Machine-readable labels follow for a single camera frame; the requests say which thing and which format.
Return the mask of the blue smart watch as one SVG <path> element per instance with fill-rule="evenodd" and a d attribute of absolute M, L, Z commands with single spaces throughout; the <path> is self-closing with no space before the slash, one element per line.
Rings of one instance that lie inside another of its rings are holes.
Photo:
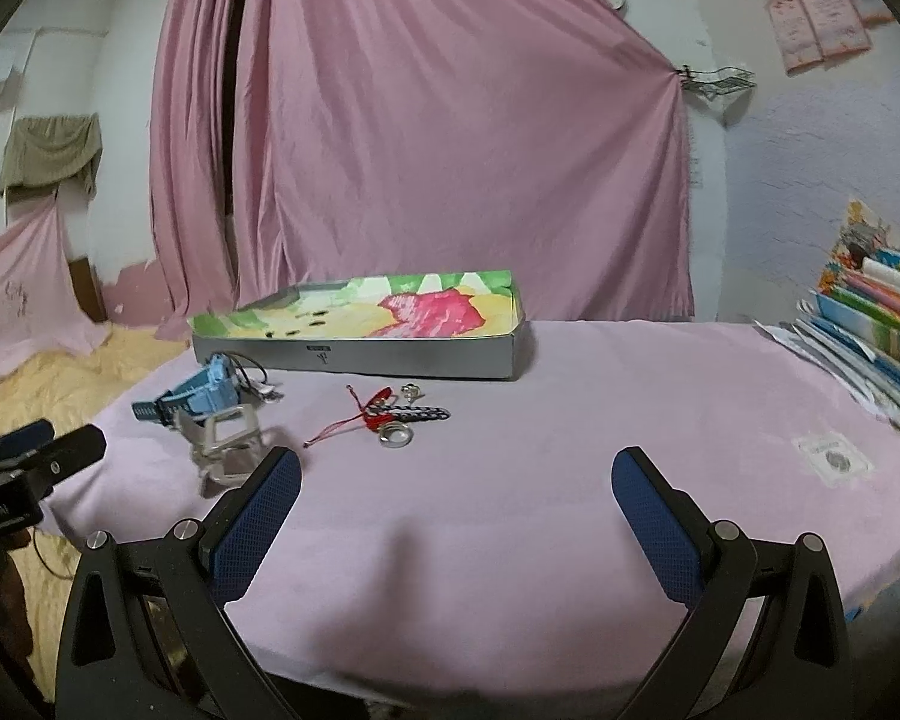
<path fill-rule="evenodd" d="M 178 387 L 167 390 L 159 398 L 135 401 L 131 411 L 137 421 L 157 422 L 170 427 L 183 413 L 196 421 L 240 405 L 232 362 L 227 356 L 214 355 L 208 364 Z"/>

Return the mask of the yellow bedspread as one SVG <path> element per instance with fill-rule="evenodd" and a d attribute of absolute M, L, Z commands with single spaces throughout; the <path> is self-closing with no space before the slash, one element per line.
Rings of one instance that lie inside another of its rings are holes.
<path fill-rule="evenodd" d="M 90 355 L 38 353 L 0 380 L 0 434 L 40 418 L 52 422 L 57 433 L 69 433 L 187 348 L 184 341 L 158 340 L 151 330 L 116 327 Z M 32 528 L 30 535 L 35 543 L 16 551 L 13 559 L 34 634 L 30 667 L 37 688 L 52 700 L 59 639 L 79 553 L 67 539 L 53 535 L 48 522 Z"/>

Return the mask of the olive green cloth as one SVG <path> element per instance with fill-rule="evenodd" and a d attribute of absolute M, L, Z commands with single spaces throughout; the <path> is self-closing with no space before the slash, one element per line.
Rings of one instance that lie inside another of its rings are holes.
<path fill-rule="evenodd" d="M 22 117 L 4 147 L 0 193 L 9 197 L 76 181 L 93 197 L 102 153 L 97 114 Z"/>

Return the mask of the stack of books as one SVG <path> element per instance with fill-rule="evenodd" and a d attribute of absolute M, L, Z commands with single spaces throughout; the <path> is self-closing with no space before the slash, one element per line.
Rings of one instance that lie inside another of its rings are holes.
<path fill-rule="evenodd" d="M 754 328 L 900 431 L 900 229 L 862 200 L 848 202 L 829 260 L 797 302 L 797 315 Z"/>

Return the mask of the grey tray with floral liner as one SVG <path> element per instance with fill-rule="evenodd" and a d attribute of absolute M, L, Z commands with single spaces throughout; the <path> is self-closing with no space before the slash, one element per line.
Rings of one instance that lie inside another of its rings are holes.
<path fill-rule="evenodd" d="M 276 371 L 510 380 L 525 317 L 509 271 L 457 271 L 297 284 L 191 317 L 190 330 L 201 361 L 226 353 Z"/>

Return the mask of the pink curtain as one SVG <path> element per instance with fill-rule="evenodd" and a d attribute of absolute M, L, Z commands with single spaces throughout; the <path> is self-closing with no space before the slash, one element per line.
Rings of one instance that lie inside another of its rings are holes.
<path fill-rule="evenodd" d="M 694 314 L 681 80 L 603 0 L 169 0 L 149 140 L 170 333 L 476 270 L 535 319 Z"/>

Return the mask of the pink sheet on wall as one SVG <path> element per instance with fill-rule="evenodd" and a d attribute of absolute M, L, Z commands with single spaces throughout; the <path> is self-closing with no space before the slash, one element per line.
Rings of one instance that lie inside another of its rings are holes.
<path fill-rule="evenodd" d="M 45 200 L 0 234 L 0 379 L 41 351 L 90 355 L 109 335 L 80 309 L 63 223 Z"/>

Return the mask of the pink wall certificates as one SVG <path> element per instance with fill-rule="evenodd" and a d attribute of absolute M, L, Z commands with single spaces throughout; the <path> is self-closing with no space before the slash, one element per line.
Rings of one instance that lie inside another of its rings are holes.
<path fill-rule="evenodd" d="M 764 0 L 764 10 L 787 75 L 865 54 L 896 20 L 883 0 Z"/>

